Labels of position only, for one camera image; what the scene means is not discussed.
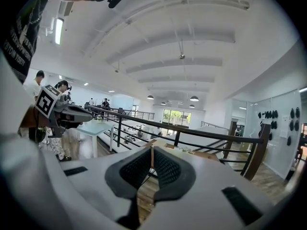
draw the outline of desk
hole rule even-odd
[[[113,141],[113,129],[114,126],[108,125],[106,122],[101,122],[97,120],[91,120],[89,122],[84,122],[83,125],[79,125],[76,130],[89,135],[93,139],[93,156],[97,158],[97,136],[102,132],[111,129],[110,136],[110,149],[112,149],[112,141]]]

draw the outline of white ceiling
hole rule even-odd
[[[54,34],[44,35],[51,18],[58,16],[59,1],[52,0],[44,13],[40,41],[61,56],[65,52],[67,58],[101,65],[99,70],[97,64],[84,66],[88,76],[81,70],[78,76],[76,67],[75,78],[93,79],[99,87],[99,74],[102,82],[114,83],[117,90],[140,99],[151,93],[157,100],[189,104],[196,94],[197,109],[203,110],[244,35],[252,8],[253,0],[123,0],[115,9],[109,9],[107,1],[81,1],[64,18],[62,43],[54,47]],[[179,59],[182,53],[184,60]],[[110,69],[119,69],[120,81],[118,75],[107,73]]]

